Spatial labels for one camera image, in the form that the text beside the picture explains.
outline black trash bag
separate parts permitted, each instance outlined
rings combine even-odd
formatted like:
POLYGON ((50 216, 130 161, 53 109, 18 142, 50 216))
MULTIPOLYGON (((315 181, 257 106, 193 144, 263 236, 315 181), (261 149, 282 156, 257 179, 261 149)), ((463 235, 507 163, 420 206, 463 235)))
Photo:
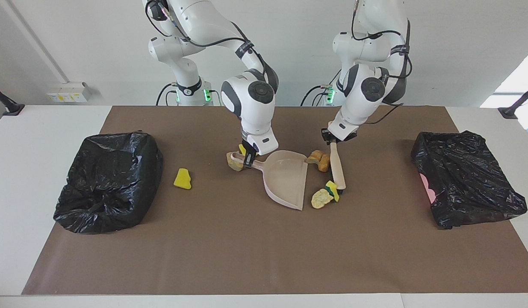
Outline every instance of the black trash bag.
POLYGON ((528 211, 480 135, 420 133, 412 162, 437 197, 431 212, 442 228, 499 222, 528 211))
POLYGON ((81 234, 136 226, 152 204, 162 168, 156 141, 142 131, 88 137, 68 172, 53 219, 81 234))

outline dustpan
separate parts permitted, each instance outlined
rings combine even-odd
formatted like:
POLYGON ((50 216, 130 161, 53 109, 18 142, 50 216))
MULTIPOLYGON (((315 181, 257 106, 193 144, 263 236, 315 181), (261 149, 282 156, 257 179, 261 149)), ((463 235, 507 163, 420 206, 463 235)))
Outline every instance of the dustpan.
MULTIPOLYGON (((307 176, 306 158, 295 152, 276 151, 270 154, 265 162, 255 160, 252 167, 262 171, 265 191, 273 201, 302 210, 307 176)), ((243 163, 245 157, 232 153, 231 159, 243 163)))

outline wooden handle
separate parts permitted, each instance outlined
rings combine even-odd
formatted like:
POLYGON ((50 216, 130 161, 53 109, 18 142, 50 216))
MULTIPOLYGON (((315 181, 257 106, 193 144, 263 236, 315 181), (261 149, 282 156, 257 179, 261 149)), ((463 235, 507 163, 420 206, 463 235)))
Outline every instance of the wooden handle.
MULTIPOLYGON (((238 162, 238 163, 245 163, 245 156, 243 154, 239 154, 238 152, 233 152, 231 154, 231 160, 233 160, 234 162, 238 162)), ((264 171, 264 163, 263 162, 260 162, 258 160, 254 160, 254 162, 252 163, 252 167, 254 169, 258 169, 260 171, 264 171)))
POLYGON ((338 155, 338 144, 336 142, 330 143, 330 169, 332 169, 332 178, 339 190, 345 189, 344 169, 342 169, 342 162, 338 155))

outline black stand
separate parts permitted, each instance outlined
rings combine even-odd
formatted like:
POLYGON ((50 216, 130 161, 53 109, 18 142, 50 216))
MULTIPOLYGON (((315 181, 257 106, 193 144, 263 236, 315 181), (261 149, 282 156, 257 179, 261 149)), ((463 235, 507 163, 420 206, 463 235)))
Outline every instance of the black stand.
POLYGON ((516 115, 514 115, 514 112, 516 111, 516 109, 518 107, 521 107, 522 104, 524 104, 526 101, 528 100, 528 92, 522 94, 522 97, 520 99, 518 99, 516 101, 516 103, 514 103, 514 105, 512 105, 511 107, 508 107, 508 108, 498 108, 498 110, 500 111, 501 115, 505 118, 505 119, 518 119, 516 117, 516 115))
POLYGON ((0 102, 6 108, 4 116, 17 116, 24 108, 24 104, 18 104, 0 91, 0 102))

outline white table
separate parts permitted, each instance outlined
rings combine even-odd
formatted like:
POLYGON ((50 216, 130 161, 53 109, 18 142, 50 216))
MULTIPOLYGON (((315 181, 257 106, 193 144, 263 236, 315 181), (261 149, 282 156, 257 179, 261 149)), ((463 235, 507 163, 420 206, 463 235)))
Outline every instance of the white table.
MULTIPOLYGON (((54 224, 54 205, 72 159, 85 137, 99 133, 110 109, 27 106, 18 117, 0 120, 0 307, 528 307, 528 294, 20 296, 54 224)), ((460 131, 487 139, 528 202, 528 133, 496 110, 448 111, 460 131)), ((528 250, 528 213, 512 223, 528 250)))

